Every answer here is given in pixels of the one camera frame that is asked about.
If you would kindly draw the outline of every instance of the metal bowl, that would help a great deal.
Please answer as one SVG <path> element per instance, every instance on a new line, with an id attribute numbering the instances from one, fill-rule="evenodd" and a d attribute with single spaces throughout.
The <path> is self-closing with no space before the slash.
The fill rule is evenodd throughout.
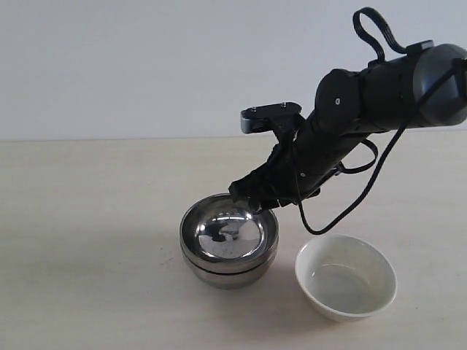
<path id="1" fill-rule="evenodd" d="M 279 240 L 272 211 L 254 214 L 229 194 L 212 195 L 191 206 L 180 224 L 180 245 L 195 274 L 219 288 L 257 281 L 275 258 Z"/>

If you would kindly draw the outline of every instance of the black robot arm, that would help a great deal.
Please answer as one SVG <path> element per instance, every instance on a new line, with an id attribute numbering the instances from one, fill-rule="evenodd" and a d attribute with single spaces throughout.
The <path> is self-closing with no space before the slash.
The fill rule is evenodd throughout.
<path id="1" fill-rule="evenodd" d="M 360 14 L 368 15 L 403 56 L 386 61 L 381 45 L 363 30 Z M 463 48 L 434 46 L 432 41 L 404 48 L 381 15 L 369 7 L 357 11 L 353 20 L 358 36 L 375 49 L 377 59 L 359 72 L 334 69 L 327 74 L 318 86 L 314 111 L 306 119 L 293 102 L 242 111 L 244 133 L 273 131 L 278 143 L 263 165 L 232 182 L 230 194 L 235 201 L 248 201 L 256 211 L 299 205 L 304 224 L 314 234 L 332 228 L 363 200 L 404 130 L 457 125 L 467 118 L 467 52 Z M 313 231 L 306 224 L 301 201 L 318 195 L 332 176 L 373 166 L 378 152 L 368 137 L 388 131 L 397 132 L 362 195 L 328 227 Z M 342 159 L 360 143 L 374 153 L 374 161 L 345 168 Z"/>

